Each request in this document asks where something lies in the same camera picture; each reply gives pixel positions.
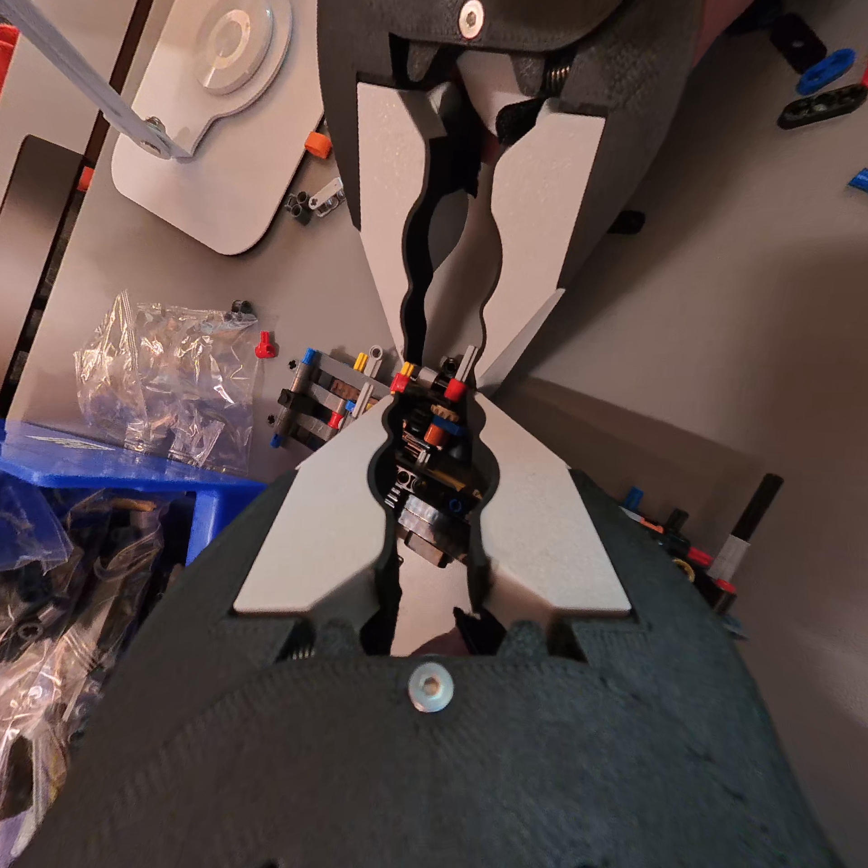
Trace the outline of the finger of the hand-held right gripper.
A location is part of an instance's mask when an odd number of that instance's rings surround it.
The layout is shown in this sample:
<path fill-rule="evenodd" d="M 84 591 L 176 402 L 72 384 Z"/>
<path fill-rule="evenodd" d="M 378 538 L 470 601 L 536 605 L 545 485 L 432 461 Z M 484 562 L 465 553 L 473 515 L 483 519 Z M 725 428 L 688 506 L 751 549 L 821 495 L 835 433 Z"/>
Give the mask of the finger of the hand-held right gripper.
<path fill-rule="evenodd" d="M 563 296 L 566 260 L 605 119 L 543 108 L 498 159 L 491 214 L 501 243 L 495 287 L 482 310 L 476 388 L 493 396 Z"/>
<path fill-rule="evenodd" d="M 443 196 L 450 84 L 423 92 L 357 86 L 360 237 L 399 357 L 421 364 L 434 274 L 429 227 Z"/>

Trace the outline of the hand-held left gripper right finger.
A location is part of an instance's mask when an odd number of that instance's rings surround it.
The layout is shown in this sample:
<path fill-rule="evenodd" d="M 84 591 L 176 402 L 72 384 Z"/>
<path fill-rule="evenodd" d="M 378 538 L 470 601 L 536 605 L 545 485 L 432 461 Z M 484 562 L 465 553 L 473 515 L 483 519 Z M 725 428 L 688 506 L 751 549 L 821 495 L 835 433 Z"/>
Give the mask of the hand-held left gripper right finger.
<path fill-rule="evenodd" d="M 547 636 L 573 620 L 625 621 L 632 606 L 569 465 L 481 393 L 466 399 L 485 483 L 472 511 L 472 610 Z"/>

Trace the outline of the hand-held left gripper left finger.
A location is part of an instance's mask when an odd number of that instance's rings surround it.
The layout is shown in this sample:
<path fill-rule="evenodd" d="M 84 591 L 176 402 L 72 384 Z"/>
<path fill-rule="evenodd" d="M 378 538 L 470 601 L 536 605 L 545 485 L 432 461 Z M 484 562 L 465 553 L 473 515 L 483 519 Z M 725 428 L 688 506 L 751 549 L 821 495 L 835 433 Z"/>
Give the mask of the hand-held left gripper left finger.
<path fill-rule="evenodd" d="M 381 399 L 299 466 L 233 612 L 350 623 L 370 655 L 392 651 L 401 598 L 394 481 L 396 396 Z"/>

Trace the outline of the lego car chassis model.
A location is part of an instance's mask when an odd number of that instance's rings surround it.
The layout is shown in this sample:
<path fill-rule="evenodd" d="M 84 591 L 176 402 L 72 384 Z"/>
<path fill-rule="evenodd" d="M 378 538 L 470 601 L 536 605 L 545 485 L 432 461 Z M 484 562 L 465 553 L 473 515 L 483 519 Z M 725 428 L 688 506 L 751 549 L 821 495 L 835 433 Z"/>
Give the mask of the lego car chassis model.
<path fill-rule="evenodd" d="M 395 515 L 396 533 L 406 548 L 439 569 L 466 561 L 470 518 L 486 489 L 472 465 L 464 406 L 475 351 L 471 345 L 460 359 L 444 357 L 436 368 L 403 363 L 389 387 L 391 394 L 407 396 L 409 404 L 401 411 L 394 447 L 396 477 L 385 504 Z M 385 396 L 385 384 L 376 379 L 382 359 L 383 350 L 375 345 L 360 353 L 353 365 L 312 348 L 301 359 L 290 360 L 291 381 L 279 393 L 276 413 L 267 418 L 273 431 L 271 448 L 294 440 L 316 450 L 371 410 Z M 744 642 L 742 624 L 731 613 L 737 599 L 732 579 L 783 485 L 781 476 L 765 474 L 715 556 L 686 536 L 686 511 L 673 508 L 659 521 L 644 511 L 644 493 L 635 486 L 619 505 L 687 575 L 725 629 Z"/>

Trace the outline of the blue thin lego liftarm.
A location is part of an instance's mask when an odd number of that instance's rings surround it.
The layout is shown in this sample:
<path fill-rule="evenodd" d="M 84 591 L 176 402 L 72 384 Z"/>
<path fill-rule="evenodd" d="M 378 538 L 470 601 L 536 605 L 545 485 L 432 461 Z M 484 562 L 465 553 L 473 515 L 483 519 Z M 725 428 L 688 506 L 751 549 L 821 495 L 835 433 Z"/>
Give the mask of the blue thin lego liftarm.
<path fill-rule="evenodd" d="M 810 66 L 799 78 L 796 92 L 809 96 L 837 81 L 849 71 L 856 60 L 854 49 L 837 49 Z"/>

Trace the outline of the white book stand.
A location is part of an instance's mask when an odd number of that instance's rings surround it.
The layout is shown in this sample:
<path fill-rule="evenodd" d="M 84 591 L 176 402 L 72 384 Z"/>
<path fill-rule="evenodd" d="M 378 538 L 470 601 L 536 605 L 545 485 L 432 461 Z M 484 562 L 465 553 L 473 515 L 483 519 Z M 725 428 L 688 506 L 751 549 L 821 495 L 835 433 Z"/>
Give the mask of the white book stand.
<path fill-rule="evenodd" d="M 266 232 L 323 119 L 317 2 L 173 2 L 129 105 L 33 2 L 7 17 L 119 132 L 114 186 L 222 255 Z"/>

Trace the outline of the crumpled clear plastic bag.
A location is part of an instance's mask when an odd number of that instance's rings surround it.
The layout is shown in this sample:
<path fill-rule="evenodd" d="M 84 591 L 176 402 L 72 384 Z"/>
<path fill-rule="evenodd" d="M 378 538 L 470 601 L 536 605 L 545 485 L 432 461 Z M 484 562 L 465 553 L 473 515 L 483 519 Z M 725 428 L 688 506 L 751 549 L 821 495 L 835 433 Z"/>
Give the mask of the crumpled clear plastic bag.
<path fill-rule="evenodd" d="M 120 292 L 73 355 L 87 425 L 128 450 L 244 476 L 259 320 L 226 320 L 227 311 Z"/>

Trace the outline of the blue plastic bin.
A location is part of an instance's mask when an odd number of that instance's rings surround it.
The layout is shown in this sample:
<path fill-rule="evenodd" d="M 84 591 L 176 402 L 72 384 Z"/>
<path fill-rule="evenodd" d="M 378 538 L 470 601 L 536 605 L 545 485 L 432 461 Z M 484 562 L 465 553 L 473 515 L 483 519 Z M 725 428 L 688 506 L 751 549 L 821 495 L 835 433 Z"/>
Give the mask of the blue plastic bin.
<path fill-rule="evenodd" d="M 125 451 L 17 422 L 2 422 L 2 474 L 45 489 L 118 489 L 191 494 L 194 498 L 184 565 L 195 559 L 264 484 Z"/>

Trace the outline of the pile of clear parts bags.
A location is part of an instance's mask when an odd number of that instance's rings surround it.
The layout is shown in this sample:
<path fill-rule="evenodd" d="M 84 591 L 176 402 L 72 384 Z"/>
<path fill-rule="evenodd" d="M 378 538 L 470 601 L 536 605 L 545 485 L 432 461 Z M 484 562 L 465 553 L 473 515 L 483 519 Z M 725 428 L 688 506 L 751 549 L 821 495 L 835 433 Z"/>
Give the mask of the pile of clear parts bags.
<path fill-rule="evenodd" d="M 2 866 L 59 795 L 114 669 L 183 567 L 193 505 L 2 474 Z"/>

